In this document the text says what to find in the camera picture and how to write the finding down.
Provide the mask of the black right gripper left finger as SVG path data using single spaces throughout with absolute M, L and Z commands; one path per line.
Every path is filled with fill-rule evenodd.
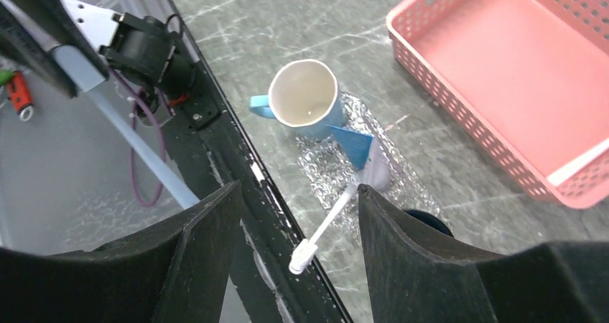
M 231 182 L 85 252 L 1 250 L 3 322 L 218 322 L 244 201 Z

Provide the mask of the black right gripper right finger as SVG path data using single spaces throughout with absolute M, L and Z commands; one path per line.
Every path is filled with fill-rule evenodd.
M 358 188 L 375 322 L 606 322 L 608 244 L 558 241 L 501 255 Z

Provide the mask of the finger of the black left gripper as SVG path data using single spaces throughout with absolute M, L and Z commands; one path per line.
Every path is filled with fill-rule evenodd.
M 69 98 L 79 88 L 51 51 L 74 46 L 108 78 L 98 50 L 109 43 L 109 9 L 79 0 L 1 0 L 1 56 L 28 67 Z

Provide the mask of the dark blue mug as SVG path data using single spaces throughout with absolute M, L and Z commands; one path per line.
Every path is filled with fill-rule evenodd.
M 454 237 L 452 231 L 448 228 L 448 226 L 442 220 L 432 215 L 431 213 L 420 210 L 405 210 L 405 213 L 417 219 L 418 221 L 430 226 L 431 228 L 434 228 L 435 230 L 450 236 L 451 238 Z

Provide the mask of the grey blue toothbrush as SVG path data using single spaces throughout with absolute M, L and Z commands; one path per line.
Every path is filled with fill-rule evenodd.
M 91 61 L 76 47 L 62 45 L 51 51 L 52 57 L 68 74 L 82 93 L 88 96 L 115 129 L 126 139 L 129 146 L 154 173 L 160 183 L 175 198 L 184 210 L 199 203 L 192 190 L 167 166 L 163 152 L 159 156 L 145 140 L 125 121 L 98 87 L 108 78 L 101 74 Z

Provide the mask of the clear textured acrylic tray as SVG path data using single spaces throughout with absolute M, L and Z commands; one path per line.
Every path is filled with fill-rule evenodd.
M 420 184 L 396 144 L 364 102 L 342 97 L 346 125 L 332 128 L 322 141 L 296 136 L 297 164 L 309 195 L 294 209 L 298 222 L 313 231 L 349 186 L 368 184 L 403 210 L 439 215 L 436 200 Z

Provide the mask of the blue toothpaste tube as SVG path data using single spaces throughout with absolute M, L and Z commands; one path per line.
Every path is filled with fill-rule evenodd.
M 327 127 L 353 167 L 362 170 L 368 161 L 373 136 L 337 126 Z

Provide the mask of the light blue white mug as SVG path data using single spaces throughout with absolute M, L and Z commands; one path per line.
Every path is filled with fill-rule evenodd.
M 250 112 L 274 119 L 313 141 L 330 136 L 330 128 L 343 127 L 342 93 L 334 72 L 315 59 L 286 64 L 274 76 L 265 95 L 249 101 Z

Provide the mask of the white red-capped toothpaste tube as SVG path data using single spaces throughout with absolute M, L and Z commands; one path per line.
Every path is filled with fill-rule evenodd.
M 387 190 L 391 186 L 391 170 L 381 143 L 373 138 L 368 161 L 359 174 L 359 182 L 367 184 L 379 192 Z

